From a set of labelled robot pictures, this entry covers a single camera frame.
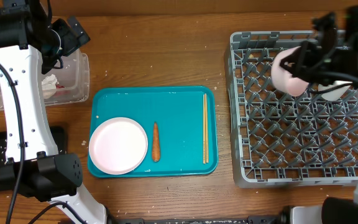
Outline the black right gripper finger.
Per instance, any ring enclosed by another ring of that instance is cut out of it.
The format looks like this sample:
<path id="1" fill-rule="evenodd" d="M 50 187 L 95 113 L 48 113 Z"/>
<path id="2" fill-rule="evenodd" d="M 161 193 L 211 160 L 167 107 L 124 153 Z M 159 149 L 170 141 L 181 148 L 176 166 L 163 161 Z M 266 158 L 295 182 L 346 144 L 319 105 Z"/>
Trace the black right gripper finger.
<path id="1" fill-rule="evenodd" d="M 286 67 L 290 83 L 310 83 L 309 75 L 303 67 Z"/>
<path id="2" fill-rule="evenodd" d="M 309 42 L 303 41 L 300 46 L 285 50 L 279 65 L 284 69 L 300 68 L 303 65 L 308 47 Z"/>

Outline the white cup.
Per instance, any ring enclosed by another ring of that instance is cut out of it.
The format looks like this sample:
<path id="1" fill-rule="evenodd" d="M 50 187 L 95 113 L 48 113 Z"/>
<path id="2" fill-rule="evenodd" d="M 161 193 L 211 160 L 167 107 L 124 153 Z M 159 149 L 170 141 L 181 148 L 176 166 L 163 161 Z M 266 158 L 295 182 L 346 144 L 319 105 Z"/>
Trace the white cup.
<path id="1" fill-rule="evenodd" d="M 327 101 L 336 101 L 349 89 L 351 82 L 347 81 L 335 81 L 332 85 L 324 86 L 319 84 L 318 91 L 328 90 L 327 93 L 323 93 L 321 97 Z"/>

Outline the white napkin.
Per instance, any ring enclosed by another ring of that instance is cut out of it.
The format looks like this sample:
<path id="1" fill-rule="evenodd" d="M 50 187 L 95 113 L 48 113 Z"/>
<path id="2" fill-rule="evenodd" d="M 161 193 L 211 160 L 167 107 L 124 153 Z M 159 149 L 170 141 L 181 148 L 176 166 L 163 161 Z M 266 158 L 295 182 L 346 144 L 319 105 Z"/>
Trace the white napkin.
<path id="1" fill-rule="evenodd" d="M 45 100 L 49 99 L 56 93 L 57 84 L 58 80 L 54 74 L 51 74 L 42 80 L 42 91 Z"/>

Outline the wooden chopstick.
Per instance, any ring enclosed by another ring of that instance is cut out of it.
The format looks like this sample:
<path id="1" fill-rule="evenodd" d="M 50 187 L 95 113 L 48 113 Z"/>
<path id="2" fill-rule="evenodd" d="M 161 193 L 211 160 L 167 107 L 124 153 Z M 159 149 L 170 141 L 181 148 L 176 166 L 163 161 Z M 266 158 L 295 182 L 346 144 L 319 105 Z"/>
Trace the wooden chopstick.
<path id="1" fill-rule="evenodd" d="M 205 94 L 203 95 L 203 164 L 206 164 L 206 140 L 205 140 Z"/>
<path id="2" fill-rule="evenodd" d="M 206 140 L 206 164 L 209 162 L 208 156 L 208 99 L 207 94 L 205 94 L 205 140 Z"/>

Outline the large white plate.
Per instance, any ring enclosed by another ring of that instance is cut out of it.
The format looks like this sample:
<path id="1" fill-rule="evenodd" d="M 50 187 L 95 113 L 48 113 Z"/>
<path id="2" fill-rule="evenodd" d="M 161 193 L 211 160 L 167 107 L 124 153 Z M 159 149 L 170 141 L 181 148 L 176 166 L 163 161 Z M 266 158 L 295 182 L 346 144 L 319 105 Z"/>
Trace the large white plate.
<path id="1" fill-rule="evenodd" d="M 144 128 L 130 118 L 111 118 L 100 124 L 89 141 L 89 156 L 93 164 L 109 175 L 133 171 L 148 151 Z"/>

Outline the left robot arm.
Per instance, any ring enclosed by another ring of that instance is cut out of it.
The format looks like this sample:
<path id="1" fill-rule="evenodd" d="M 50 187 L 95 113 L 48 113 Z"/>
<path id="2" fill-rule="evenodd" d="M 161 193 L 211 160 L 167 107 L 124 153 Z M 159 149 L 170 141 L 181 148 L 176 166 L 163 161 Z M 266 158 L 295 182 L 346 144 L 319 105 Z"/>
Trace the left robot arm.
<path id="1" fill-rule="evenodd" d="M 74 17 L 52 20 L 39 0 L 5 0 L 0 8 L 0 88 L 7 128 L 6 161 L 0 184 L 14 197 L 34 197 L 59 208 L 74 223 L 113 223 L 109 210 L 83 183 L 76 154 L 62 154 L 52 137 L 42 77 L 63 68 L 67 57 L 88 43 Z"/>

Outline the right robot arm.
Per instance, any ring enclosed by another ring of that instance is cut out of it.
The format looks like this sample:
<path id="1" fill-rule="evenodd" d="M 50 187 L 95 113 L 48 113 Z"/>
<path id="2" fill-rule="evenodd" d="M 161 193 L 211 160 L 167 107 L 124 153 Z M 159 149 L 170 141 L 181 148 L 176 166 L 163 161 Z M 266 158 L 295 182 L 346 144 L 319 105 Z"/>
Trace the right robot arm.
<path id="1" fill-rule="evenodd" d="M 275 57 L 271 72 L 274 87 L 299 96 L 310 84 L 326 86 L 326 93 L 351 85 L 358 99 L 358 5 L 346 10 L 346 50 L 337 47 L 333 12 L 314 19 L 313 27 L 321 35 L 319 44 L 306 40 Z M 282 212 L 279 222 L 358 223 L 358 183 L 352 200 L 327 197 L 322 205 L 290 207 Z"/>

